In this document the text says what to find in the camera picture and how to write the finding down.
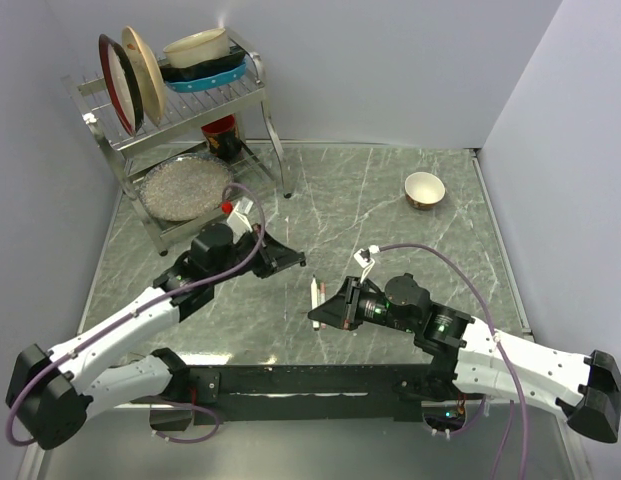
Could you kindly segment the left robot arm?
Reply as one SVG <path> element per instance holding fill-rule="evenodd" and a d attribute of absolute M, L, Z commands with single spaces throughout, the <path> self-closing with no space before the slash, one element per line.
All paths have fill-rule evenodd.
<path fill-rule="evenodd" d="M 115 361 L 211 302 L 216 285 L 246 273 L 266 279 L 305 263 L 303 253 L 275 240 L 260 224 L 240 237 L 224 223 L 204 228 L 171 267 L 119 312 L 48 350 L 33 344 L 17 356 L 6 395 L 7 441 L 21 445 L 13 432 L 20 422 L 31 442 L 51 450 L 87 420 L 137 399 L 190 407 L 190 368 L 172 350 L 157 349 L 120 367 Z"/>

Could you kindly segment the pink marker pen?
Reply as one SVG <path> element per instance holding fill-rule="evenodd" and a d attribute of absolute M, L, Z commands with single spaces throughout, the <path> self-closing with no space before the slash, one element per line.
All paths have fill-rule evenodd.
<path fill-rule="evenodd" d="M 325 282 L 320 281 L 319 282 L 319 300 L 318 300 L 319 306 L 323 305 L 325 301 L 326 301 L 326 284 Z M 326 325 L 322 322 L 320 322 L 320 325 L 321 325 L 322 330 L 327 328 Z"/>

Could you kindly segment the black white pen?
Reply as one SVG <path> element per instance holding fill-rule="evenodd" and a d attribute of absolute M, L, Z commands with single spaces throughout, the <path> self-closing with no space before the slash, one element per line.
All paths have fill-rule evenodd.
<path fill-rule="evenodd" d="M 315 276 L 313 276 L 311 280 L 310 292 L 311 292 L 311 309 L 314 310 L 318 306 L 318 301 L 319 301 L 319 290 L 318 290 L 318 284 L 317 284 Z M 319 331 L 320 323 L 316 320 L 313 320 L 312 328 L 314 331 Z"/>

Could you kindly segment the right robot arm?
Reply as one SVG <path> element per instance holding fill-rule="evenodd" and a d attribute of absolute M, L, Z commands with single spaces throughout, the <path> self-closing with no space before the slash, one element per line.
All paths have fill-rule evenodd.
<path fill-rule="evenodd" d="M 365 322 L 409 333 L 431 355 L 427 398 L 456 393 L 525 401 L 564 420 L 576 433 L 601 443 L 619 439 L 621 373 L 615 358 L 545 347 L 489 328 L 486 321 L 433 301 L 405 273 L 383 288 L 349 276 L 338 292 L 308 317 L 340 330 Z"/>

